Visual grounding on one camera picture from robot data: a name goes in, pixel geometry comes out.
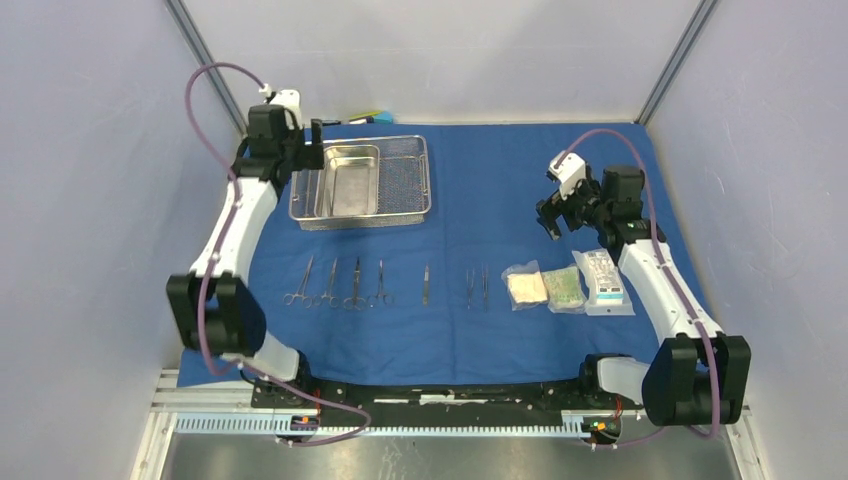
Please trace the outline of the stainless steel instrument tray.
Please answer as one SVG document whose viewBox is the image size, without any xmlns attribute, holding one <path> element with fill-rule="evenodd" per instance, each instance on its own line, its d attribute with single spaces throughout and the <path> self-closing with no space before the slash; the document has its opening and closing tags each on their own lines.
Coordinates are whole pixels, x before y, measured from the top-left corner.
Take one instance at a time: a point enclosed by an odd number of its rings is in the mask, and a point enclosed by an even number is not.
<svg viewBox="0 0 848 480">
<path fill-rule="evenodd" d="M 322 218 L 373 215 L 378 210 L 380 150 L 373 144 L 326 147 L 319 174 L 315 215 Z"/>
</svg>

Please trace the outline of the green printed packet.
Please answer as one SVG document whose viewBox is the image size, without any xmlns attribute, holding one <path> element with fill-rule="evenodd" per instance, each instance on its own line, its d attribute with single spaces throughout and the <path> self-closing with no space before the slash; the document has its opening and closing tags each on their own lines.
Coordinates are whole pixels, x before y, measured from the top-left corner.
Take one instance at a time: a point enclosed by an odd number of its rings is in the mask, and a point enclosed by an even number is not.
<svg viewBox="0 0 848 480">
<path fill-rule="evenodd" d="M 555 314 L 582 314 L 587 297 L 577 265 L 541 273 L 548 294 L 548 309 Z"/>
</svg>

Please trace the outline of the wire mesh steel basket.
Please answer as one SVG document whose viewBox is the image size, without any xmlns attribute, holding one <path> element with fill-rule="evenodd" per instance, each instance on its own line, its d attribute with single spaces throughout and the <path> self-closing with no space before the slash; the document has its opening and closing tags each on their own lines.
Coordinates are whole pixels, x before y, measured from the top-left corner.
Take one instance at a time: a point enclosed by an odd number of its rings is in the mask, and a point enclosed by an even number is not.
<svg viewBox="0 0 848 480">
<path fill-rule="evenodd" d="M 324 168 L 293 174 L 289 217 L 305 231 L 423 222 L 431 210 L 428 145 L 420 135 L 326 140 Z"/>
</svg>

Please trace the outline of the beige gauze packet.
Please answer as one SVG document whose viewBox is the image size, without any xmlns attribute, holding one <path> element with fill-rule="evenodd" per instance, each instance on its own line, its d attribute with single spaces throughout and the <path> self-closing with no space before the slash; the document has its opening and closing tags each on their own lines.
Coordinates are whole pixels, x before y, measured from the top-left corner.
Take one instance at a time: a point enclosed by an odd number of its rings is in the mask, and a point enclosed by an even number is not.
<svg viewBox="0 0 848 480">
<path fill-rule="evenodd" d="M 501 279 L 506 286 L 512 311 L 533 308 L 549 300 L 537 260 L 508 267 L 502 272 Z"/>
</svg>

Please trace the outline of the white blue box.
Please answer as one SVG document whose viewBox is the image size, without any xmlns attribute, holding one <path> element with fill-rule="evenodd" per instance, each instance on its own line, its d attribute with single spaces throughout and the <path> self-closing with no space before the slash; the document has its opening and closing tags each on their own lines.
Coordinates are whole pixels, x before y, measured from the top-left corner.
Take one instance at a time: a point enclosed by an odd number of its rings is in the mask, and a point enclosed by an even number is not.
<svg viewBox="0 0 848 480">
<path fill-rule="evenodd" d="M 572 251 L 588 289 L 584 311 L 588 316 L 633 316 L 630 296 L 618 267 L 606 249 Z"/>
</svg>

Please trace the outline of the steel thumb tweezers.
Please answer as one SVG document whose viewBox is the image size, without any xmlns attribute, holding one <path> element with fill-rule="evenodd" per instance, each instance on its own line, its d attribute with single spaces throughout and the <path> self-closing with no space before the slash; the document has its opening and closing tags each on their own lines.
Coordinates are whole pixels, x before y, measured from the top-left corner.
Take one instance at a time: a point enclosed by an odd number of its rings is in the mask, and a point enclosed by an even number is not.
<svg viewBox="0 0 848 480">
<path fill-rule="evenodd" d="M 487 265 L 482 265 L 481 269 L 481 292 L 482 292 L 482 310 L 488 312 L 489 309 L 489 270 Z"/>
<path fill-rule="evenodd" d="M 466 307 L 468 310 L 472 308 L 474 288 L 475 288 L 475 269 L 471 268 L 466 271 Z"/>
</svg>

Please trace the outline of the blue surgical drape cloth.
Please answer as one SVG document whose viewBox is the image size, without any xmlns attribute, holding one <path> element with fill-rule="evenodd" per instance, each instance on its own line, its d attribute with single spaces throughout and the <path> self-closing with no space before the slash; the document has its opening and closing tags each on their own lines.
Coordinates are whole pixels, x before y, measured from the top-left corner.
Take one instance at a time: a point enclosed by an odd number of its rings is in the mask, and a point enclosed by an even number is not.
<svg viewBox="0 0 848 480">
<path fill-rule="evenodd" d="M 597 248 L 589 228 L 552 240 L 536 221 L 536 203 L 554 191 L 546 171 L 574 146 L 595 173 L 643 162 L 656 218 L 690 289 L 702 294 L 647 130 L 631 123 L 517 125 L 342 125 L 326 139 L 420 135 L 428 145 L 433 204 L 416 225 L 304 231 L 281 203 L 258 242 L 249 289 L 270 332 L 300 350 L 314 376 L 360 385 L 505 384 L 570 379 L 591 353 L 620 353 L 650 362 L 658 337 L 641 304 L 633 316 L 555 314 L 539 306 L 518 311 L 502 272 L 537 260 L 568 266 L 572 251 Z M 283 303 L 299 285 L 310 257 L 307 293 L 321 295 L 338 259 L 337 308 Z M 347 311 L 356 259 L 366 305 Z M 368 305 L 384 261 L 391 305 Z M 422 305 L 425 265 L 429 305 Z M 482 310 L 481 269 L 489 270 L 489 309 Z M 476 273 L 466 307 L 466 271 Z"/>
</svg>

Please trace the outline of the steel scalpel handle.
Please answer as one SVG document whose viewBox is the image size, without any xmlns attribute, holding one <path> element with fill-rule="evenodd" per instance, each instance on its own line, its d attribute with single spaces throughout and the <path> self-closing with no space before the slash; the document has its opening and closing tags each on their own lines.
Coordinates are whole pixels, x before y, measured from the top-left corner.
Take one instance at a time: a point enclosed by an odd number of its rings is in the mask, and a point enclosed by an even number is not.
<svg viewBox="0 0 848 480">
<path fill-rule="evenodd" d="M 426 264 L 424 268 L 423 274 L 423 286 L 422 286 L 422 305 L 429 305 L 429 291 L 430 291 L 430 268 L 429 265 Z"/>
</svg>

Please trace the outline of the steel curved hemostat clamp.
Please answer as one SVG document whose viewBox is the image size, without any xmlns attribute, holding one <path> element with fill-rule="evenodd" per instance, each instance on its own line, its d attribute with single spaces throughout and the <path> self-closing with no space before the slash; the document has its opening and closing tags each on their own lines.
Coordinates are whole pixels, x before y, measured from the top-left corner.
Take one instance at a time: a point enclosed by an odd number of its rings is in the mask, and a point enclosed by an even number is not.
<svg viewBox="0 0 848 480">
<path fill-rule="evenodd" d="M 315 297 L 313 304 L 315 306 L 320 305 L 328 305 L 330 308 L 337 308 L 340 304 L 340 299 L 334 293 L 335 280 L 337 275 L 338 268 L 338 259 L 335 259 L 332 263 L 330 273 L 328 275 L 328 281 L 324 292 Z"/>
</svg>

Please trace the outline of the steel surgical scissors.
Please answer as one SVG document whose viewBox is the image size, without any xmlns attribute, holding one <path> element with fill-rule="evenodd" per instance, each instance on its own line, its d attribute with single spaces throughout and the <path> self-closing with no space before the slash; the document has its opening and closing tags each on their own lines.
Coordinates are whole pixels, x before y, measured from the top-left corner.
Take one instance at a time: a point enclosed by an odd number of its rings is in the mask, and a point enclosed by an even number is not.
<svg viewBox="0 0 848 480">
<path fill-rule="evenodd" d="M 357 258 L 353 271 L 351 295 L 342 302 L 343 308 L 347 311 L 359 311 L 366 305 L 366 299 L 360 295 L 361 274 L 361 259 Z"/>
</svg>

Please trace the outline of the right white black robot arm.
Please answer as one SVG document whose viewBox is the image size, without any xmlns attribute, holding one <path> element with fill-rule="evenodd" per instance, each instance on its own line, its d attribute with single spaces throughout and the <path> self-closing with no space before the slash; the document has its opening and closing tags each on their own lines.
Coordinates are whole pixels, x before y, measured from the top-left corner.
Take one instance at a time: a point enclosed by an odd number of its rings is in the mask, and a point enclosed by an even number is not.
<svg viewBox="0 0 848 480">
<path fill-rule="evenodd" d="M 653 360 L 623 354 L 586 358 L 577 382 L 580 400 L 602 408 L 617 394 L 644 407 L 656 426 L 704 425 L 716 429 L 742 414 L 751 348 L 728 335 L 700 305 L 679 273 L 653 215 L 645 173 L 614 165 L 595 180 L 583 161 L 553 164 L 548 177 L 558 188 L 536 205 L 537 221 L 552 239 L 562 231 L 590 227 L 617 270 L 632 285 L 658 337 Z"/>
</svg>

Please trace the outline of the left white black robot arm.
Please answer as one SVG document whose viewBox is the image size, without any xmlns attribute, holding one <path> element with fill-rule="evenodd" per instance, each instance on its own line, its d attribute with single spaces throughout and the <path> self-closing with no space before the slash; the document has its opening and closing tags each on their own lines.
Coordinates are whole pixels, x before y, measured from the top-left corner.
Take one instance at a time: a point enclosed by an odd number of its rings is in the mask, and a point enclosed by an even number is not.
<svg viewBox="0 0 848 480">
<path fill-rule="evenodd" d="M 237 156 L 224 164 L 227 192 L 213 232 L 189 271 L 166 283 L 186 349 L 200 353 L 215 375 L 237 368 L 276 383 L 278 397 L 295 408 L 314 394 L 308 362 L 269 331 L 248 276 L 264 226 L 293 173 L 324 166 L 321 126 L 312 127 L 307 137 L 290 106 L 250 108 L 247 135 Z"/>
</svg>

